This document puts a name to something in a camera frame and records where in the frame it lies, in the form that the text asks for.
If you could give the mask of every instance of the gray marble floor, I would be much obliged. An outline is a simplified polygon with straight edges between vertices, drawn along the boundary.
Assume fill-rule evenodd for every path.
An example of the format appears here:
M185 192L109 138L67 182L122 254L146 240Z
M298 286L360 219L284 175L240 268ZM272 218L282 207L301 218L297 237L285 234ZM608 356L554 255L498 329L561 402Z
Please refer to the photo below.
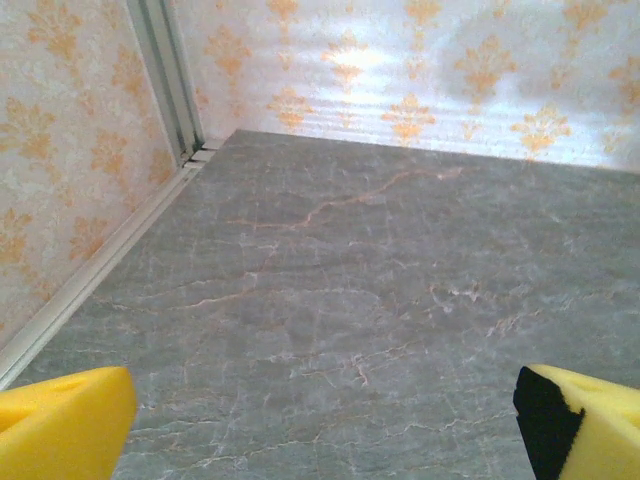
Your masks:
M545 362L640 385L640 177L236 133L18 384L127 365L115 478L532 479Z

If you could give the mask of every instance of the wallpaper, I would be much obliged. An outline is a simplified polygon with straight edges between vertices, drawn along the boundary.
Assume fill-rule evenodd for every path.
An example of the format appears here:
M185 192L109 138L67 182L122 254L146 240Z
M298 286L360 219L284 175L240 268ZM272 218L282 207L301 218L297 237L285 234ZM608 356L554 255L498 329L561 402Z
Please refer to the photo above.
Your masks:
M0 2L0 348L174 170L121 0Z
M640 0L172 0L235 128L640 171Z

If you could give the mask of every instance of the gray floor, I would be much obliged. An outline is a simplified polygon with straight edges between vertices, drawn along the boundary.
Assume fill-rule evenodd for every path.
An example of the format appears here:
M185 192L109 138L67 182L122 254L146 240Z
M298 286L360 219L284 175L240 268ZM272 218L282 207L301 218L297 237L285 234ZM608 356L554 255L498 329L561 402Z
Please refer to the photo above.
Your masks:
M127 365L117 479L532 479L545 362L640 385L640 178L238 132L19 384Z

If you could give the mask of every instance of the yellow foam block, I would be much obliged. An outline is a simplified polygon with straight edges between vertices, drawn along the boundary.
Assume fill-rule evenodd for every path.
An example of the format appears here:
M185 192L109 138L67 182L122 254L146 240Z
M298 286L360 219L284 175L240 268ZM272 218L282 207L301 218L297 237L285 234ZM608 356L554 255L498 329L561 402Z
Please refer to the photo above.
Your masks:
M514 404L538 480L640 479L640 390L532 365Z
M0 392L0 479L109 479L135 413L122 367Z

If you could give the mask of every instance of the black foam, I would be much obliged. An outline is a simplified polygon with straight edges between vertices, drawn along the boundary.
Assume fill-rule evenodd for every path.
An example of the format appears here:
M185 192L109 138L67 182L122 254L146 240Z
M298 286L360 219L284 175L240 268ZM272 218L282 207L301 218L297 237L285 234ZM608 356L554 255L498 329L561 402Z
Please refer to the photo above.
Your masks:
M580 430L584 409L573 413L560 387L527 367L520 370L513 404L536 479L557 480Z

